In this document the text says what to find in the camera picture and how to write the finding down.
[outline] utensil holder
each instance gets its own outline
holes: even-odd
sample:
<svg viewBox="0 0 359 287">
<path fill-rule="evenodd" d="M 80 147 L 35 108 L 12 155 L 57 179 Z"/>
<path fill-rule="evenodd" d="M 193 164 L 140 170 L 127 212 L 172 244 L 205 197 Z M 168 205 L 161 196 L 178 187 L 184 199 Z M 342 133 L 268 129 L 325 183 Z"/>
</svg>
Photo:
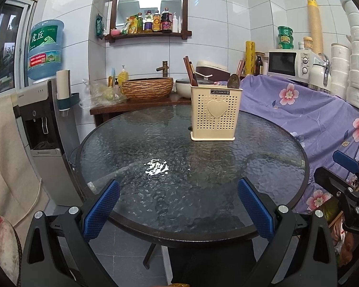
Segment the utensil holder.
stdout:
<svg viewBox="0 0 359 287">
<path fill-rule="evenodd" d="M 217 85 L 192 86 L 192 140 L 234 140 L 241 96 L 240 88 Z"/>
</svg>

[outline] heart emblem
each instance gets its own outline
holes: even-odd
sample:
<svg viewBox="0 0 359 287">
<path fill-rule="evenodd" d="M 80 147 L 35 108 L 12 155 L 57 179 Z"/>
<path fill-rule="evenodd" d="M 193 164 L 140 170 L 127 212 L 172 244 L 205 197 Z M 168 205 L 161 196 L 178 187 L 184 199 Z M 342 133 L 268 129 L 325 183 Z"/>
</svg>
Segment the heart emblem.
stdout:
<svg viewBox="0 0 359 287">
<path fill-rule="evenodd" d="M 218 119 L 219 117 L 225 114 L 225 112 L 227 111 L 227 107 L 228 107 L 227 102 L 224 100 L 221 101 L 211 100 L 208 103 L 208 110 L 210 114 L 216 119 Z"/>
</svg>

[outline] white kettle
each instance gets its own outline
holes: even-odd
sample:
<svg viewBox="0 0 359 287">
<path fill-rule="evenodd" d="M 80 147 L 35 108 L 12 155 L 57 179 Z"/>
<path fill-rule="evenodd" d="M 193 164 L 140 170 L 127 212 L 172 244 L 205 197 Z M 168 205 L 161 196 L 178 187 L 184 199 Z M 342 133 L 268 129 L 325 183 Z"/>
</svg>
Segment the white kettle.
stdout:
<svg viewBox="0 0 359 287">
<path fill-rule="evenodd" d="M 326 59 L 325 66 L 313 64 L 309 76 L 309 88 L 314 91 L 330 93 L 331 91 L 331 75 L 330 60 L 325 54 L 320 54 Z"/>
</svg>

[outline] microwave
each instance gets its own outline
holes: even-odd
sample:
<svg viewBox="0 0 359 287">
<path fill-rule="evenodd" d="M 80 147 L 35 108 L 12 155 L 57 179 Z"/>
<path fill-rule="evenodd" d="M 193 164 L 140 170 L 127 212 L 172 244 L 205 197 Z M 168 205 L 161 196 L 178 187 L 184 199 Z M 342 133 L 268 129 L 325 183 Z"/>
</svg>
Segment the microwave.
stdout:
<svg viewBox="0 0 359 287">
<path fill-rule="evenodd" d="M 324 61 L 310 50 L 271 50 L 267 75 L 309 83 L 313 64 L 324 65 Z"/>
</svg>

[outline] glass tabletop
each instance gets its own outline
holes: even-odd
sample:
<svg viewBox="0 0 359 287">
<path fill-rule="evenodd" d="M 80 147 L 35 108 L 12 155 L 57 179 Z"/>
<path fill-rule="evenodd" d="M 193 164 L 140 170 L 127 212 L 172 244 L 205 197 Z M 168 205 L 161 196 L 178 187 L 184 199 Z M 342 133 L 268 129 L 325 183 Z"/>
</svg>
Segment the glass tabletop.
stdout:
<svg viewBox="0 0 359 287">
<path fill-rule="evenodd" d="M 240 112 L 234 141 L 190 138 L 191 106 L 128 112 L 94 130 L 81 145 L 82 184 L 97 194 L 121 186 L 114 211 L 156 230 L 228 232 L 252 221 L 237 196 L 247 176 L 276 204 L 295 206 L 308 179 L 302 147 L 288 132 Z"/>
</svg>

